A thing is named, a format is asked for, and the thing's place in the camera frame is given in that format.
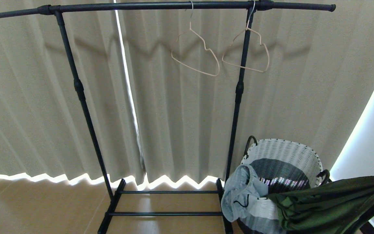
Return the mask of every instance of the clothes rack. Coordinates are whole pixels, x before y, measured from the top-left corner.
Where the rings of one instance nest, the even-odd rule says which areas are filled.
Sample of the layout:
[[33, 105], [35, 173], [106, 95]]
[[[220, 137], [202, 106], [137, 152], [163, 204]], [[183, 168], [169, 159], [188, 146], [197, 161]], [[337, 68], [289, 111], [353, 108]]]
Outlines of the clothes rack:
[[[269, 9], [311, 9], [311, 10], [323, 10], [333, 12], [336, 9], [336, 5], [325, 5], [325, 4], [311, 4], [311, 3], [276, 3], [271, 0], [258, 0], [258, 1], [205, 1], [205, 2], [193, 2], [195, 9], [247, 9], [246, 21], [249, 20], [248, 27], [251, 28], [254, 12], [264, 11]], [[93, 146], [95, 148], [96, 156], [98, 157], [99, 165], [102, 170], [102, 175], [105, 180], [108, 195], [110, 197], [110, 205], [107, 212], [105, 213], [104, 219], [99, 227], [98, 233], [105, 234], [108, 230], [110, 221], [113, 216], [222, 216], [224, 230], [226, 234], [233, 234], [232, 225], [228, 222], [222, 212], [116, 212], [116, 206], [120, 200], [122, 194], [218, 194], [219, 202], [223, 196], [223, 187], [221, 185], [221, 179], [217, 179], [216, 187], [217, 190], [211, 191], [124, 191], [126, 182], [121, 179], [115, 194], [110, 186], [110, 181], [107, 176], [105, 163], [102, 158], [99, 143], [96, 138], [95, 129], [92, 124], [89, 109], [86, 103], [84, 94], [83, 84], [79, 79], [76, 65], [74, 63], [73, 54], [71, 52], [69, 39], [67, 37], [67, 31], [64, 24], [63, 13], [65, 12], [82, 12], [82, 11], [98, 11], [98, 10], [147, 10], [147, 9], [191, 9], [192, 2], [148, 2], [148, 3], [98, 3], [98, 4], [81, 4], [81, 5], [66, 5], [66, 6], [51, 6], [45, 5], [34, 9], [22, 9], [9, 12], [0, 12], [0, 18], [9, 18], [21, 15], [54, 15], [57, 19], [57, 23], [60, 29], [61, 37], [64, 43], [64, 49], [67, 54], [67, 59], [71, 68], [71, 73], [74, 79], [74, 89], [77, 92], [77, 96], [80, 100], [83, 113], [86, 118], [86, 123], [89, 128], [89, 132], [92, 138]], [[250, 31], [245, 31], [245, 37], [243, 40], [242, 59], [241, 66], [246, 66], [246, 59], [248, 55], [248, 47], [250, 40]], [[227, 156], [227, 167], [224, 181], [229, 178], [231, 161], [233, 156], [233, 147], [236, 136], [236, 128], [239, 117], [239, 108], [242, 101], [242, 94], [244, 90], [243, 78], [245, 75], [245, 69], [241, 68], [239, 72], [239, 80], [236, 85], [236, 96], [235, 96], [235, 107], [233, 113], [233, 123], [231, 128], [229, 152]]]

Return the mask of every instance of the curtain fold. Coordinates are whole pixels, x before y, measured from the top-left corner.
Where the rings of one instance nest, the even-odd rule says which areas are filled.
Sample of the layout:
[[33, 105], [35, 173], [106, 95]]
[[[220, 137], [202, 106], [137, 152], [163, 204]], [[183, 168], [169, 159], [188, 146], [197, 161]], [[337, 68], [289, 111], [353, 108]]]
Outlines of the curtain fold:
[[[94, 1], [15, 1], [1, 11]], [[114, 12], [64, 13], [112, 181], [143, 178]], [[102, 176], [54, 16], [0, 19], [0, 174]]]
[[[255, 13], [252, 28], [267, 44], [271, 65], [263, 74], [245, 72], [231, 172], [249, 135], [309, 145], [331, 168], [359, 119], [374, 89], [374, 2], [319, 3], [335, 3], [337, 9]], [[191, 10], [119, 12], [150, 181], [162, 175], [201, 181], [225, 173], [239, 68], [222, 63], [221, 56], [244, 29], [246, 10], [193, 11], [193, 30], [219, 59], [218, 77], [171, 58], [174, 49], [185, 64], [207, 73], [216, 70], [193, 33], [174, 42], [188, 30], [190, 15]], [[243, 36], [227, 51], [227, 61], [240, 64]], [[258, 40], [251, 35], [247, 66], [262, 70], [267, 56]]]

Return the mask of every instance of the baseboard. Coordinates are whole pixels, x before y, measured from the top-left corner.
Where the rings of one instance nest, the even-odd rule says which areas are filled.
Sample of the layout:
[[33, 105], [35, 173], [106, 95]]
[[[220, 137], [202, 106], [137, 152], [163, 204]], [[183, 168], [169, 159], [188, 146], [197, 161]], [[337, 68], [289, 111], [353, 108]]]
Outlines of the baseboard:
[[370, 224], [370, 222], [365, 223], [361, 228], [360, 231], [363, 234], [374, 234], [374, 227]]

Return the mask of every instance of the wire hanger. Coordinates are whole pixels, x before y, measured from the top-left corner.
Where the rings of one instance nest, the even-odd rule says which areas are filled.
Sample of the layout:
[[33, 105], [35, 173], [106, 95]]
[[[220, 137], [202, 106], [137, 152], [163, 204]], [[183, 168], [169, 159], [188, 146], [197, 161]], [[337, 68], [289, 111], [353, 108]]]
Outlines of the wire hanger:
[[[255, 9], [255, 2], [256, 2], [256, 0], [254, 0], [254, 7], [253, 7], [253, 9], [252, 9], [252, 12], [253, 12], [254, 9]], [[262, 43], [262, 36], [261, 36], [261, 34], [259, 34], [257, 31], [252, 30], [251, 28], [249, 28], [249, 21], [250, 21], [250, 19], [251, 19], [251, 17], [249, 16], [248, 22], [246, 23], [246, 28], [245, 28], [245, 30], [241, 31], [241, 32], [240, 32], [240, 33], [239, 33], [235, 38], [233, 38], [232, 43], [230, 43], [230, 45], [227, 46], [227, 48], [230, 48], [230, 46], [233, 45], [233, 42], [236, 40], [236, 38], [237, 38], [240, 34], [242, 34], [244, 31], [246, 31], [246, 30], [249, 30], [249, 31], [251, 31], [251, 32], [253, 32], [253, 33], [258, 34], [258, 36], [259, 36], [259, 45], [265, 47], [266, 55], [268, 56], [268, 63], [266, 64], [266, 68], [265, 68], [265, 70], [261, 71], [261, 70], [257, 70], [257, 69], [254, 69], [254, 68], [247, 68], [247, 67], [243, 67], [243, 66], [236, 65], [236, 64], [233, 64], [233, 63], [230, 63], [230, 62], [225, 61], [225, 60], [224, 60], [224, 55], [226, 54], [227, 49], [226, 49], [226, 51], [223, 53], [223, 56], [221, 57], [221, 60], [222, 60], [223, 62], [225, 62], [225, 63], [227, 63], [227, 64], [230, 64], [230, 65], [233, 65], [233, 66], [235, 66], [235, 67], [244, 68], [244, 69], [249, 69], [249, 70], [252, 70], [252, 71], [262, 72], [262, 73], [263, 73], [263, 72], [266, 72], [266, 71], [268, 70], [268, 68], [269, 68], [269, 62], [270, 62], [269, 52], [268, 52], [268, 48], [267, 48], [266, 44], [265, 44], [265, 43]]]
[[190, 2], [191, 2], [190, 28], [189, 28], [189, 30], [187, 30], [185, 32], [182, 32], [180, 35], [178, 35], [178, 37], [177, 37], [177, 39], [175, 40], [174, 43], [176, 43], [178, 41], [178, 39], [180, 38], [180, 36], [183, 35], [184, 33], [193, 32], [194, 34], [196, 34], [196, 36], [198, 36], [203, 41], [203, 44], [205, 46], [205, 50], [206, 51], [210, 51], [212, 53], [214, 59], [216, 60], [216, 62], [217, 62], [217, 73], [216, 74], [209, 74], [209, 73], [206, 73], [206, 72], [203, 72], [203, 71], [199, 71], [199, 70], [197, 70], [195, 68], [190, 67], [189, 65], [186, 65], [186, 64], [182, 63], [178, 59], [174, 58], [174, 56], [172, 55], [173, 49], [171, 49], [171, 58], [174, 59], [175, 61], [179, 62], [180, 64], [182, 64], [182, 65], [184, 65], [184, 66], [186, 66], [186, 67], [188, 67], [190, 69], [193, 69], [194, 71], [197, 71], [197, 72], [200, 72], [202, 74], [209, 75], [209, 76], [216, 77], [220, 73], [220, 64], [218, 63], [218, 59], [217, 59], [216, 55], [214, 54], [214, 52], [212, 51], [212, 49], [209, 49], [209, 48], [206, 47], [205, 39], [203, 39], [203, 37], [201, 37], [199, 34], [197, 34], [197, 32], [195, 32], [193, 29], [191, 29], [191, 18], [193, 17], [194, 5], [193, 5], [192, 1], [190, 1]]

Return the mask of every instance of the black basket handle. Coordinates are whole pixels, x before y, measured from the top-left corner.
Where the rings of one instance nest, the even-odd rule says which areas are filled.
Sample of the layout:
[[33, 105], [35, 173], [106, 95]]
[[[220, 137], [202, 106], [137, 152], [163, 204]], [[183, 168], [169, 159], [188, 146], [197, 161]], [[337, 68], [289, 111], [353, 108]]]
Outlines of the black basket handle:
[[255, 144], [258, 145], [258, 142], [256, 142], [256, 138], [254, 136], [250, 136], [248, 138], [248, 142], [246, 142], [246, 147], [245, 147], [245, 152], [243, 153], [243, 155], [245, 156], [247, 153], [248, 153], [248, 150], [249, 150], [249, 144], [251, 143], [251, 140], [254, 140]]
[[322, 182], [319, 184], [320, 186], [321, 185], [325, 185], [326, 183], [331, 182], [331, 180], [330, 180], [330, 172], [327, 169], [324, 170], [324, 171], [322, 171], [322, 172], [320, 172], [320, 173], [318, 173], [317, 177], [321, 177], [321, 178], [324, 177], [323, 180], [322, 180]]

